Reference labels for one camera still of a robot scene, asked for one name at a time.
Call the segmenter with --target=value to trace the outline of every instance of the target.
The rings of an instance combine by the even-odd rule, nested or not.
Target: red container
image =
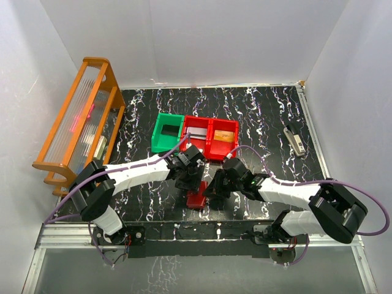
[[[233,142],[214,140],[216,130],[225,130],[234,133]],[[223,161],[224,157],[238,146],[238,121],[226,119],[210,119],[207,132],[207,147],[205,157],[211,160]]]
[[[209,126],[209,118],[198,118],[196,116],[191,116],[191,115],[187,115],[185,116],[185,120],[184,120],[184,124],[183,124],[183,131],[181,133],[181,139],[184,138],[186,132],[187,132],[187,128],[188,127],[201,127],[203,129],[207,129],[207,136],[205,140],[202,139],[197,139],[197,138],[190,138],[190,142],[195,145],[198,149],[202,149],[203,153],[205,153],[206,150],[206,143],[207,143],[207,139],[208,139],[208,126]],[[179,149],[181,151],[185,151],[186,150],[186,142],[184,142]]]
[[[207,159],[223,161],[224,157],[234,148],[238,146],[238,121],[229,121],[227,119],[217,118],[199,118],[196,116],[185,116],[183,130],[181,132],[181,139],[187,133],[188,127],[201,127],[207,129],[206,140],[191,138],[190,142],[198,149],[203,150],[203,154]],[[223,142],[214,140],[216,130],[225,130],[234,133],[233,142]],[[179,149],[186,150],[186,143],[184,142]]]

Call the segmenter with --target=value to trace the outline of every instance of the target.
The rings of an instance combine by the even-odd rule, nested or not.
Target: orange wooden rack
[[[85,57],[53,127],[32,164],[34,168],[49,172],[44,182],[55,186],[53,195],[67,194],[67,188],[78,173],[72,162],[82,158],[86,166],[93,160],[112,111],[117,118],[111,137],[107,140],[103,160],[103,164],[108,163],[125,108],[109,60]]]

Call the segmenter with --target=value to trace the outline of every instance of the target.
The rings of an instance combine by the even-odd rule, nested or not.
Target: green bin
[[[181,138],[184,116],[159,113],[151,140],[151,150],[153,153],[169,151]]]

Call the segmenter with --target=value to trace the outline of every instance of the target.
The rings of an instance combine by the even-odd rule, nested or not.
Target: white wall
[[[376,195],[392,213],[392,2],[351,0],[308,81],[306,96],[331,175]],[[369,201],[362,231],[383,226]],[[391,293],[392,231],[364,238],[380,293]]]
[[[41,0],[74,63],[107,57],[122,88],[305,80],[347,2]]]
[[[0,288],[20,293],[56,201],[31,164],[77,70],[38,0],[0,2]]]

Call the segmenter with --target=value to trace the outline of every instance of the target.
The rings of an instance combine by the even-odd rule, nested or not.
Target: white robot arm
[[[124,224],[109,202],[114,194],[143,183],[174,179],[175,186],[197,191],[204,170],[204,156],[195,146],[177,156],[160,156],[121,165],[100,166],[91,162],[71,186],[98,172],[117,170],[95,179],[76,191],[72,200],[83,221],[95,223],[115,244],[124,239]],[[346,188],[337,184],[310,184],[278,181],[265,174],[252,174],[238,158],[231,158],[218,169],[203,193],[208,198],[229,198],[241,192],[251,200],[281,202],[304,211],[283,211],[258,237],[286,242],[301,234],[327,234],[350,243],[364,217],[366,207]]]

